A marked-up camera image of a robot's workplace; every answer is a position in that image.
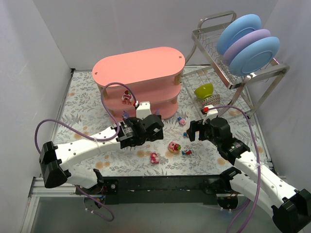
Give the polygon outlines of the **purple bunny with red bow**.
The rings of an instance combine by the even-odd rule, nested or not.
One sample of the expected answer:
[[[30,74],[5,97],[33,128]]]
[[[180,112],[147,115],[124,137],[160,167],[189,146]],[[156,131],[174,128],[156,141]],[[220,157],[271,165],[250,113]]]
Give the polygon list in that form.
[[[160,115],[160,109],[157,108],[156,111],[154,112],[155,115]]]

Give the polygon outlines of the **purple bunny with strawberry cake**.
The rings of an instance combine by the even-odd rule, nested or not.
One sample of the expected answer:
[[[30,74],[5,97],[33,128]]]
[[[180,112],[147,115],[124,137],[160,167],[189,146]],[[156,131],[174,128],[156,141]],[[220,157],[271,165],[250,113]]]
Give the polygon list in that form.
[[[122,119],[125,120],[125,119],[128,119],[129,118],[129,114],[125,111],[123,111],[123,114],[122,114]]]

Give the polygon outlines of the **red blue cat toy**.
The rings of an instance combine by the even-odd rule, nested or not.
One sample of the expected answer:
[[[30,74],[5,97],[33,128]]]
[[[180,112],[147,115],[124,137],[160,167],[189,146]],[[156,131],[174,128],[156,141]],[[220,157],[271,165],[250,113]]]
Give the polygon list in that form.
[[[182,154],[183,155],[190,155],[190,154],[192,154],[192,151],[191,150],[183,150]]]

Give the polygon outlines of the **pink bear strawberry cake toy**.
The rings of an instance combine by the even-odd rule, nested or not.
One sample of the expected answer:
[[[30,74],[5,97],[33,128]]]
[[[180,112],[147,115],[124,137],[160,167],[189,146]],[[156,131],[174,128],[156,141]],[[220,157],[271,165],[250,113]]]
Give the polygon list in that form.
[[[122,104],[132,105],[134,98],[129,90],[125,90],[121,98]]]

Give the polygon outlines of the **pink bear holding white toy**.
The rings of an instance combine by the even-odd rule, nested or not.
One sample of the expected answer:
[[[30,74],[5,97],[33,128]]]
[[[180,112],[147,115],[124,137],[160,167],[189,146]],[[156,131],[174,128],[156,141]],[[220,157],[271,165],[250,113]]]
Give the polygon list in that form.
[[[150,158],[151,158],[151,163],[152,164],[159,164],[159,157],[158,157],[157,153],[152,152],[150,154]]]

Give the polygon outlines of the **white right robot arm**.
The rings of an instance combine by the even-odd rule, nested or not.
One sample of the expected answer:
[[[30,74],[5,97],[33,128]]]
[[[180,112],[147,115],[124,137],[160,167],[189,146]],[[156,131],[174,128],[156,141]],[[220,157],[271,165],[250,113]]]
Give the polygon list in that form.
[[[221,117],[191,121],[190,141],[208,140],[222,158],[233,165],[230,187],[262,208],[283,233],[297,233],[311,222],[311,194],[287,184],[267,166],[256,161],[254,153],[233,137],[228,122]]]

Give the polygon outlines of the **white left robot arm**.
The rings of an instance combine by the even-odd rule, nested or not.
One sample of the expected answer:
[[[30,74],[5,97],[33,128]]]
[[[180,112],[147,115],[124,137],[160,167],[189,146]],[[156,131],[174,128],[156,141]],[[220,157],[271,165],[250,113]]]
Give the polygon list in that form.
[[[77,168],[76,164],[105,152],[162,140],[163,127],[161,116],[152,114],[144,119],[130,117],[70,143],[56,145],[52,141],[46,142],[39,157],[44,186],[55,188],[70,183],[90,189],[100,182],[99,173]]]

